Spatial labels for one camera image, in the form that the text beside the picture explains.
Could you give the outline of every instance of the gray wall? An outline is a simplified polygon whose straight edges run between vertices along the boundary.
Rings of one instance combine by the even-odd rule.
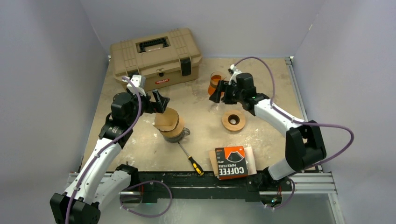
[[[291,56],[324,0],[81,0],[103,47],[189,27],[204,56]]]
[[[1,223],[51,223],[81,162],[106,55],[78,0],[0,3]]]
[[[347,223],[396,220],[396,1],[329,0],[294,57],[308,117],[351,127],[330,162]],[[325,130],[328,154],[348,141]]]

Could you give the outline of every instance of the tan toolbox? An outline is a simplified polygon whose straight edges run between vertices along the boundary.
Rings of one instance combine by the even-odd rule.
[[[145,76],[146,91],[197,79],[202,61],[188,28],[114,43],[110,54],[114,78],[126,88],[122,76]]]

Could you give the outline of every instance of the toolbox handle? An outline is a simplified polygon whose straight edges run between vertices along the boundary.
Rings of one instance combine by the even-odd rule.
[[[146,41],[146,42],[142,42],[139,43],[139,48],[140,48],[140,52],[146,52],[145,48],[146,47],[150,47],[150,46],[154,46],[157,44],[163,44],[163,48],[168,47],[168,43],[166,42],[166,38],[159,38],[159,39],[155,39],[155,40],[151,40],[151,41]]]

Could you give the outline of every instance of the yellow and black handle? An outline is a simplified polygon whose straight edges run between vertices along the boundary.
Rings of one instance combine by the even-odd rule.
[[[202,169],[202,167],[195,162],[195,160],[192,158],[192,156],[188,157],[188,160],[191,162],[191,165],[194,167],[194,170],[200,175],[202,176],[204,174],[204,170]]]

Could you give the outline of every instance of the wooden tabletop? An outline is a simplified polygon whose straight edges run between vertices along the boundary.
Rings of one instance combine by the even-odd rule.
[[[264,60],[275,76],[275,103],[300,118],[301,112],[284,59]],[[255,154],[257,170],[284,158],[285,139],[276,129],[264,120],[244,111],[241,104],[215,105],[208,99],[210,75],[215,71],[228,74],[227,69],[236,61],[236,58],[204,58],[199,66],[197,80],[159,89],[163,96],[170,98],[168,107],[177,110],[184,118],[185,127],[190,129],[191,135],[186,136],[182,144],[204,170],[212,170],[208,151],[216,147],[251,146]],[[112,77],[111,69],[109,66],[85,148],[83,165],[94,150],[105,117],[111,111],[113,96],[124,91]],[[253,75],[257,92],[271,95],[272,84],[269,73],[259,61],[245,60],[238,64],[238,69]],[[246,116],[246,125],[238,133],[226,130],[221,123],[223,114],[233,109],[243,112]],[[140,117],[129,141],[114,159],[108,171],[114,171],[117,166],[127,161],[129,165],[137,167],[140,171],[192,170],[179,145],[166,142],[153,127],[154,117],[154,114],[143,114]]]

